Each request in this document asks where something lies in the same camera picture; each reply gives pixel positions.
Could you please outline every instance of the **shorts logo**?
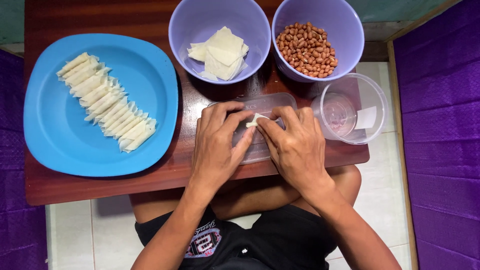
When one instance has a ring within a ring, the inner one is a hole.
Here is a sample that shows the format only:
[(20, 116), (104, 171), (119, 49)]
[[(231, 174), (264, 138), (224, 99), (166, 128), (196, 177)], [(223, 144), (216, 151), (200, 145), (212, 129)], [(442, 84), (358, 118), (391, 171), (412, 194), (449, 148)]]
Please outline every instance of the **shorts logo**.
[(185, 258), (202, 258), (213, 255), (216, 246), (222, 239), (220, 230), (212, 228), (214, 225), (215, 220), (195, 231), (195, 235), (190, 242), (187, 253), (185, 253)]

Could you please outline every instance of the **purple bowl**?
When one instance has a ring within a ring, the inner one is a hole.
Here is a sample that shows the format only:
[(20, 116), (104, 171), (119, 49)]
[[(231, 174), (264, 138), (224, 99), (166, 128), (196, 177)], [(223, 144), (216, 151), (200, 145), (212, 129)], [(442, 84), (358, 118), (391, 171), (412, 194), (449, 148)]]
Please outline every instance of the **purple bowl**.
[[(313, 26), (323, 28), (328, 33), (327, 39), (335, 48), (335, 58), (338, 58), (338, 66), (330, 76), (323, 79), (305, 76), (292, 68), (282, 57), (276, 45), (276, 37), (285, 30), (285, 26), (295, 22), (311, 22)], [(349, 73), (359, 62), (365, 43), (360, 19), (345, 0), (283, 1), (273, 17), (272, 40), (278, 68), (288, 78), (304, 83), (331, 81)]]
[[(188, 57), (190, 43), (205, 42), (217, 30), (228, 27), (243, 38), (250, 49), (245, 57), (248, 67), (230, 81), (212, 81), (200, 77), (204, 63)], [(173, 55), (193, 76), (217, 85), (229, 85), (254, 74), (270, 51), (270, 24), (262, 8), (253, 0), (183, 0), (178, 4), (168, 25), (168, 39)]]

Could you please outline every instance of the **clear plastic container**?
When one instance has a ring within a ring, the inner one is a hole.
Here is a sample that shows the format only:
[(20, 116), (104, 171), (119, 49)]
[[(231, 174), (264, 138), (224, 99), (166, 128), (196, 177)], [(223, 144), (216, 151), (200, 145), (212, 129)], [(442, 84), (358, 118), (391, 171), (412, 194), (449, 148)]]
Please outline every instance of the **clear plastic container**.
[(311, 105), (326, 139), (366, 144), (383, 130), (388, 105), (383, 90), (367, 76), (349, 73), (329, 83)]
[[(294, 97), (289, 93), (277, 93), (269, 94), (256, 97), (248, 98), (237, 98), (233, 99), (234, 101), (239, 101), (245, 103), (243, 110), (251, 110), (253, 113), (259, 113), (266, 117), (270, 116), (272, 109), (278, 106), (292, 106), (294, 110), (297, 109), (297, 102)], [(216, 104), (217, 102), (211, 103), (209, 107)], [(280, 127), (285, 129), (285, 126), (282, 122), (282, 119), (276, 122)], [(247, 130), (246, 123), (253, 120), (253, 115), (244, 121), (240, 122), (237, 129), (233, 133), (232, 146), (236, 146), (238, 141), (241, 139), (243, 133)], [(255, 132), (253, 135), (252, 145), (248, 148), (242, 164), (249, 164), (254, 162), (259, 162), (263, 160), (268, 160), (270, 158), (270, 151), (268, 150), (267, 143), (265, 142), (264, 137), (260, 132)]]

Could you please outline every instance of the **dark wood table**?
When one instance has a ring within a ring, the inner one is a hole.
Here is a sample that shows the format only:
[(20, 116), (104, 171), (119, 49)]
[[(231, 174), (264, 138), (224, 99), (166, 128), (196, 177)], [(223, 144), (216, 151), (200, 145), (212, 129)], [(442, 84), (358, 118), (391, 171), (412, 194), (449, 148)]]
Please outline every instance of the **dark wood table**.
[[(168, 43), (168, 22), (178, 0), (26, 0), (24, 85), (41, 52), (54, 41), (83, 33), (111, 33), (146, 40), (172, 60), (179, 78), (179, 111), (172, 142), (152, 167), (135, 174), (91, 178), (64, 174), (38, 163), (25, 148), (25, 193), (30, 205), (53, 204), (185, 186), (191, 169), (196, 120), (213, 101), (287, 92), (299, 108), (309, 106), (323, 89), (321, 83), (297, 83), (276, 67), (272, 53), (250, 78), (229, 86), (203, 82), (176, 61)], [(281, 0), (259, 0), (270, 23)], [(327, 141), (327, 167), (367, 162), (368, 146)], [(277, 174), (268, 161), (240, 166), (232, 179)]]

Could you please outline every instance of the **blue plate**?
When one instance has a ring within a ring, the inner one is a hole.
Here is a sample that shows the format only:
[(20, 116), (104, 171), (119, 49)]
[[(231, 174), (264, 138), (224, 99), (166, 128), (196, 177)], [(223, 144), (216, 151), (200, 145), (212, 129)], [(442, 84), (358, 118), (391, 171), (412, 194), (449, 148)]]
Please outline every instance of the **blue plate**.
[[(130, 154), (84, 121), (85, 109), (55, 72), (87, 52), (112, 68), (128, 101), (157, 121), (156, 132)], [(28, 149), (44, 166), (82, 176), (115, 176), (142, 171), (157, 162), (172, 140), (178, 110), (175, 69), (157, 46), (132, 37), (83, 34), (62, 38), (38, 58), (28, 82), (24, 132)]]

